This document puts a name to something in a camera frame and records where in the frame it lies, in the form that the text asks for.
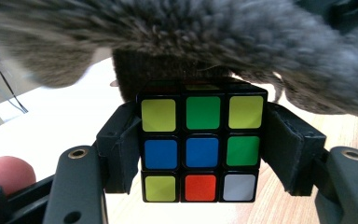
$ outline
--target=metal screw head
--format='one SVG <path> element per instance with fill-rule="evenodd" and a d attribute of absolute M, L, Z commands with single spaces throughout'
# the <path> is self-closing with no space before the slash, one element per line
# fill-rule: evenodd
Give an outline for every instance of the metal screw head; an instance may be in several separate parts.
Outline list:
<path fill-rule="evenodd" d="M 345 150 L 342 150 L 341 153 L 348 159 L 358 161 L 358 152 L 357 151 L 345 149 Z"/>
<path fill-rule="evenodd" d="M 89 150 L 86 148 L 75 149 L 68 154 L 68 157 L 73 160 L 81 159 L 81 158 L 85 157 L 87 155 L 87 153 L 89 153 Z"/>

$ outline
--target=red square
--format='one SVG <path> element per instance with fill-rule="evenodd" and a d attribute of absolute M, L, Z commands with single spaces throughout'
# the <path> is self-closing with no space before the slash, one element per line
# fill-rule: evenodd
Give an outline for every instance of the red square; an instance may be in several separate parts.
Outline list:
<path fill-rule="evenodd" d="M 185 178 L 185 199 L 191 202 L 211 202 L 216 198 L 216 176 L 188 175 Z"/>

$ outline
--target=rubik's cube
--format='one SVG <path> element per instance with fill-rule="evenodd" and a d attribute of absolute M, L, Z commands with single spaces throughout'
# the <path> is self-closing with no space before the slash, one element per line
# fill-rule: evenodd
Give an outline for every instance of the rubik's cube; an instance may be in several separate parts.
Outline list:
<path fill-rule="evenodd" d="M 267 91 L 221 80 L 150 81 L 137 96 L 145 202 L 253 202 Z"/>

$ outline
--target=wooden table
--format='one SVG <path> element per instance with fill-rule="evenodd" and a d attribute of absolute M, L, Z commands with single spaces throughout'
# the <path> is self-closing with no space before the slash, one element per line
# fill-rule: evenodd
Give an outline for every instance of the wooden table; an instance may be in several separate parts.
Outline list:
<path fill-rule="evenodd" d="M 122 104 L 118 90 L 109 87 L 113 75 L 111 62 L 106 60 L 92 66 L 75 86 L 60 90 L 42 88 L 20 96 L 30 112 L 0 126 L 0 156 L 12 155 L 28 161 L 38 180 L 54 174 L 61 153 L 70 147 L 92 144 L 96 133 Z M 327 135 L 325 148 L 358 148 L 358 118 L 313 115 L 284 99 L 280 104 Z M 106 197 L 111 223 L 298 224 L 319 222 L 315 194 L 316 190 L 312 197 L 291 197 L 262 162 L 254 203 L 144 203 L 139 175 L 130 195 Z"/>

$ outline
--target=stuffed animal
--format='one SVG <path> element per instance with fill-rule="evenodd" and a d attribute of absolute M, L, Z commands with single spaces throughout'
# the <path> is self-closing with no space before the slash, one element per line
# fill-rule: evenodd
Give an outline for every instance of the stuffed animal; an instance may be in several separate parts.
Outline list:
<path fill-rule="evenodd" d="M 310 112 L 358 116 L 358 25 L 342 34 L 295 0 L 0 1 L 0 41 L 50 87 L 108 47 L 125 101 L 151 78 L 235 73 Z"/>

